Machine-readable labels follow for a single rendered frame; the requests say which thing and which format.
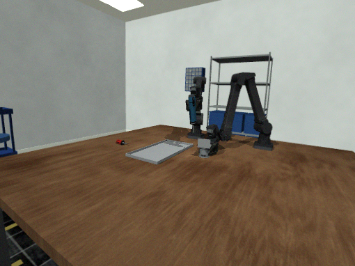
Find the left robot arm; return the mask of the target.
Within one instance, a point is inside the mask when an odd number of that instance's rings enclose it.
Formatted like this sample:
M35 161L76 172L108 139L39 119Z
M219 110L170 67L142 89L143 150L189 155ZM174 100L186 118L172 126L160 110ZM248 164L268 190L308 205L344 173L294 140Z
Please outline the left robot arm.
M218 126L215 124L208 125L206 127L208 137L206 139L215 142L219 142L220 140L230 140L232 135L232 122L235 116L239 93L241 91L242 86L245 84L248 97L252 106L253 114L255 117L255 123L253 127L256 131L259 132L258 140L254 142L254 145L273 148L273 143L270 143L269 141L271 140L270 132L272 131L272 124L269 123L268 119L266 119L266 116L262 109L258 90L255 85L255 76L256 75L254 72L241 72L232 75L230 81L230 94L228 97L228 103L226 106L226 112L223 118L223 123L221 124L221 129L219 130Z

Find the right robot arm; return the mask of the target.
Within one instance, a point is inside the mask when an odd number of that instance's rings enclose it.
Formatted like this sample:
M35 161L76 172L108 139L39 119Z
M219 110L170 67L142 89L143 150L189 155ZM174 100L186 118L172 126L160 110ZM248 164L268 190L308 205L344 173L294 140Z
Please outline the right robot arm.
M202 85L201 85L201 82L202 82ZM206 84L206 78L205 77L194 77L194 84L196 84L196 86L190 87L191 94L194 94L196 96L196 100L198 100L198 98L199 98L199 100L201 100L201 98L202 98L202 101L203 101L203 97L201 97L201 96L202 96L202 92L204 90L204 84ZM200 87L200 88L198 88L198 87ZM198 124L198 123L200 123L200 124ZM198 137L205 136L204 133L201 133L202 130L200 129L200 125L203 125L203 113L201 113L200 111L196 111L196 124L194 125L194 129L192 126L191 132L189 132L188 135L189 136L198 136Z

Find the blue electric screwdriver barrel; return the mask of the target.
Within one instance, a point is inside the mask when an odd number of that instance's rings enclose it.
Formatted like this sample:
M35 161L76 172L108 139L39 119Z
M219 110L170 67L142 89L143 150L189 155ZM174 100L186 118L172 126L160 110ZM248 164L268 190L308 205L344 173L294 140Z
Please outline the blue electric screwdriver barrel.
M194 129L196 124L196 97L194 94L189 95L189 119Z

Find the white rimmed tray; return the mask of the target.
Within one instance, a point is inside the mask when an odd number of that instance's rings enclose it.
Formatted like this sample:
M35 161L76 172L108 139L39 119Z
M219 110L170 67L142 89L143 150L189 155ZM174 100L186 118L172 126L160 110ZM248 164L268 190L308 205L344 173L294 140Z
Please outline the white rimmed tray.
M194 146L192 143L166 139L152 145L125 153L125 156L152 164L160 164L167 159L189 149L192 146Z

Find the dark grey cylinder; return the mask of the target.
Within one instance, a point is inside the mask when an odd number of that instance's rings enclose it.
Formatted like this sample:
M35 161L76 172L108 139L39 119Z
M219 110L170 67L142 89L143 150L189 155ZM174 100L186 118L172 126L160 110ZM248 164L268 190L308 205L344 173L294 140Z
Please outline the dark grey cylinder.
M202 158L208 158L210 157L208 155L210 149L209 148L200 148L200 151L199 151L199 157L202 157Z

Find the grey l-shaped bracket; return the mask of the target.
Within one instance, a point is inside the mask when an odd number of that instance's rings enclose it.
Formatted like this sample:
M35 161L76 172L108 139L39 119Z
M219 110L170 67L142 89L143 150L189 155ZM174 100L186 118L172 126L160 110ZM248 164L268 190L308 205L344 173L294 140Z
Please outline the grey l-shaped bracket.
M210 144L209 139L198 139L198 148L211 148L211 144Z

